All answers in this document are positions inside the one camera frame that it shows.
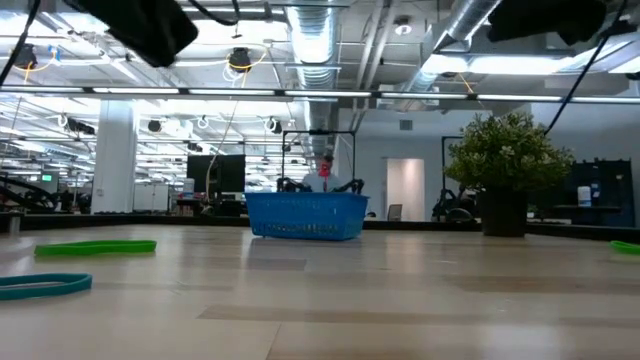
person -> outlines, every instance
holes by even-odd
[[[318,172],[305,175],[302,183],[309,186],[313,192],[331,192],[341,186],[337,176],[331,173],[333,156],[325,155],[320,161]]]

floor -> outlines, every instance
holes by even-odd
[[[155,255],[38,258],[37,243],[152,239]],[[91,291],[0,303],[0,359],[634,359],[640,259],[603,242],[119,226],[0,238],[0,276],[89,272]]]

pillar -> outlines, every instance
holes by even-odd
[[[92,214],[133,210],[138,124],[133,101],[101,102]]]

plastic basket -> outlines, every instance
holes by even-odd
[[[362,232],[366,196],[351,193],[246,193],[254,235],[347,240]]]

ceiling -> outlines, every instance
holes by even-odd
[[[186,1],[179,1],[186,6]],[[230,7],[228,1],[200,1],[204,6]],[[396,18],[408,16],[411,32],[398,35],[390,31],[382,56],[375,71],[372,88],[399,84],[411,79],[425,60],[425,33],[430,25],[446,19],[452,6],[452,0],[440,1],[398,1]],[[333,66],[339,69],[337,88],[352,90],[363,52],[365,39],[370,31],[377,31],[374,44],[380,44],[381,33],[385,27],[385,7],[382,21],[374,29],[372,16],[377,5],[376,0],[355,0],[349,6],[339,8],[337,56]],[[262,6],[259,1],[241,1],[241,9]],[[282,14],[281,6],[273,6],[273,11]],[[26,15],[15,6],[0,7],[0,54],[9,54],[15,45],[25,21]],[[178,61],[167,69],[154,69],[139,60],[135,54],[124,48],[118,41],[105,33],[106,26],[87,14],[68,11],[42,13],[31,27],[27,43],[35,46],[38,58],[36,71],[25,74],[24,71],[11,72],[5,85],[44,85],[44,86],[80,86],[80,87],[246,87],[268,89],[298,88],[296,58],[290,41],[289,25],[283,22],[241,21],[237,27],[224,27],[211,20],[195,20],[199,29],[198,38],[178,55]],[[590,46],[579,44],[569,48],[564,46],[555,35],[520,39],[518,41],[490,44],[480,30],[473,39],[471,53],[463,54],[466,60],[487,54],[520,55],[531,54],[548,56],[547,52],[563,54],[566,59],[576,59],[576,55],[588,50]],[[624,58],[610,56],[607,66],[615,68],[640,55],[635,42],[625,45]],[[244,78],[228,71],[227,56],[233,48],[249,49],[251,61],[255,66]],[[0,65],[8,55],[0,56]],[[368,68],[373,64],[371,57]],[[615,95],[629,88],[624,74],[610,74],[608,69],[587,76],[577,94]],[[464,72],[456,76],[439,76],[434,86],[440,92],[497,94],[535,94],[565,95],[576,79],[576,72],[553,75],[500,75]],[[134,100],[140,114],[140,134],[138,146],[138,180],[164,180],[180,184],[185,177],[185,166],[181,161],[191,151],[180,141],[167,143],[166,140],[179,140],[184,137],[193,142],[202,143],[204,153],[245,152],[253,157],[251,161],[263,164],[263,157],[275,163],[280,154],[281,135],[267,130],[270,119],[280,121],[285,129],[305,130],[304,102],[240,101],[234,100]],[[375,102],[369,102],[364,109],[360,137],[406,137],[438,134],[464,126],[477,111],[497,110],[501,104],[469,101],[440,101],[429,104],[427,111],[404,111],[407,109],[378,108]],[[341,130],[347,130],[354,119],[351,101],[339,102],[338,124]],[[65,181],[75,182],[75,174],[81,174],[83,181],[90,181],[95,158],[95,136],[70,133],[60,126],[66,118],[75,119],[99,132],[100,99],[63,98],[63,97],[4,97],[0,102],[0,136],[26,136],[28,138],[46,138],[51,141],[17,143],[6,142],[4,147],[3,171],[14,173],[21,170],[39,171],[43,169],[67,169]],[[223,146],[213,145],[221,140],[225,128],[232,119],[229,134]],[[149,121],[160,121],[165,130],[154,133],[148,130]],[[414,120],[413,130],[401,132],[399,120]],[[61,139],[79,137],[82,141],[63,142]],[[306,144],[304,137],[298,139]],[[297,176],[302,177],[310,166],[305,163],[306,146],[294,145],[288,154],[290,160],[299,164],[291,165]],[[149,164],[163,164],[151,167]],[[258,171],[269,175],[266,168]],[[275,175],[260,177],[264,183],[273,183]]]

